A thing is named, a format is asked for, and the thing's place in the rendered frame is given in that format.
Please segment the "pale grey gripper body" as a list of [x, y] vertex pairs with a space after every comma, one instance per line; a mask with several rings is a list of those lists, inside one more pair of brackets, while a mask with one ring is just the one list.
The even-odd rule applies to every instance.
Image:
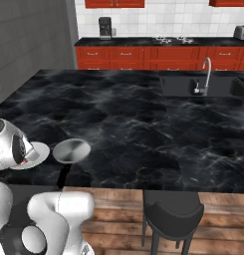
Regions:
[[26, 149], [24, 163], [28, 163], [39, 158], [40, 154], [37, 152], [37, 150], [34, 149], [30, 142], [25, 141], [24, 145]]

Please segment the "white round plate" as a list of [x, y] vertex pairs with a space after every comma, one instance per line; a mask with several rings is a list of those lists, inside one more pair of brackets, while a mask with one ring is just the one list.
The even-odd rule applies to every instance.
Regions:
[[42, 142], [38, 142], [38, 141], [32, 141], [32, 145], [33, 145], [33, 148], [38, 152], [39, 157], [36, 160], [33, 160], [33, 161], [29, 160], [22, 165], [14, 166], [14, 169], [23, 170], [23, 169], [32, 168], [47, 159], [47, 157], [50, 154], [50, 149], [46, 144]]

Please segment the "grey coffee machine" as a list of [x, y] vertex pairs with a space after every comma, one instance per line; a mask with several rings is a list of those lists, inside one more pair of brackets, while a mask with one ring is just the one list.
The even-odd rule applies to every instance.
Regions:
[[111, 17], [100, 17], [100, 39], [110, 40], [112, 38], [112, 18]]

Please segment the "black bar stool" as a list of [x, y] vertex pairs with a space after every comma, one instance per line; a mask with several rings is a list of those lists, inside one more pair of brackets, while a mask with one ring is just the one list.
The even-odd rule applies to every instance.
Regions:
[[159, 238], [183, 242], [181, 255], [188, 255], [191, 240], [204, 213], [197, 192], [144, 190], [142, 192], [142, 233], [144, 246], [146, 226], [152, 230], [150, 255], [157, 255]]

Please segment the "black sink basin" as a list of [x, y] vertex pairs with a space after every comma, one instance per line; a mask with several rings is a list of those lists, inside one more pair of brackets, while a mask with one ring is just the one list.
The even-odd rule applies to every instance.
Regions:
[[162, 78], [166, 97], [219, 97], [244, 98], [244, 83], [237, 77], [175, 76]]

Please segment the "red lower cupboard run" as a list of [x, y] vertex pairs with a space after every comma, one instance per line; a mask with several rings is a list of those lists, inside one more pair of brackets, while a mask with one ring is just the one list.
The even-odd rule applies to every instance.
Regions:
[[244, 71], [242, 46], [77, 46], [79, 70]]

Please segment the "red upper cupboard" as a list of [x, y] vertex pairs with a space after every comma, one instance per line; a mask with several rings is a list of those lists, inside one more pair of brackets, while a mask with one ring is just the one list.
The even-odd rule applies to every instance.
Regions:
[[244, 7], [244, 0], [209, 0], [211, 7]]
[[87, 8], [143, 8], [145, 0], [85, 0]]

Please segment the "silver hob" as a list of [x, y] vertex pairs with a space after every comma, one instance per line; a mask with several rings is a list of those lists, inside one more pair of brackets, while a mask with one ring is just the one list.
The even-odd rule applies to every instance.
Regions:
[[156, 45], [193, 45], [197, 44], [193, 39], [186, 37], [156, 37], [152, 38], [152, 43]]

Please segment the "silver curved tap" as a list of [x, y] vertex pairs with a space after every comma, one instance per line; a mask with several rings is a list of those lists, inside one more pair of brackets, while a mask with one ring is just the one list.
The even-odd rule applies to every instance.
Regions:
[[193, 89], [193, 93], [196, 95], [203, 95], [203, 96], [207, 95], [208, 87], [209, 87], [209, 80], [210, 80], [210, 75], [211, 75], [211, 59], [209, 57], [206, 57], [205, 60], [203, 61], [202, 68], [205, 68], [205, 67], [208, 67], [206, 81], [205, 81], [205, 84], [203, 87], [200, 87], [200, 83], [196, 82], [196, 86]]

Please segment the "silver toaster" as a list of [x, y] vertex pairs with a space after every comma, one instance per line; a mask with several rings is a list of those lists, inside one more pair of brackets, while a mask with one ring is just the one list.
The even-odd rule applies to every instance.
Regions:
[[240, 25], [235, 28], [233, 37], [238, 40], [244, 40], [244, 25]]

